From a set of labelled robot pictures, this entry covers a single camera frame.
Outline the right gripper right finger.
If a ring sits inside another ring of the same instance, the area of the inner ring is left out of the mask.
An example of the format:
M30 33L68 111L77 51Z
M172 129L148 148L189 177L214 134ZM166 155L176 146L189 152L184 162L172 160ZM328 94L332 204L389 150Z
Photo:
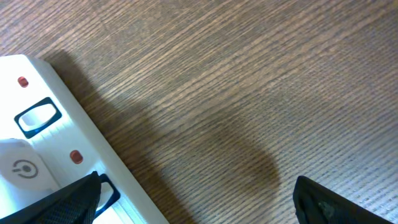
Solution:
M300 224L392 224L303 175L293 201Z

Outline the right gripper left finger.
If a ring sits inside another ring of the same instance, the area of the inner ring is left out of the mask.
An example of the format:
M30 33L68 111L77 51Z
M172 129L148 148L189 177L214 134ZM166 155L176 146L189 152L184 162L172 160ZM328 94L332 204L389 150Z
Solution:
M1 219L3 224L92 224L101 193L96 171Z

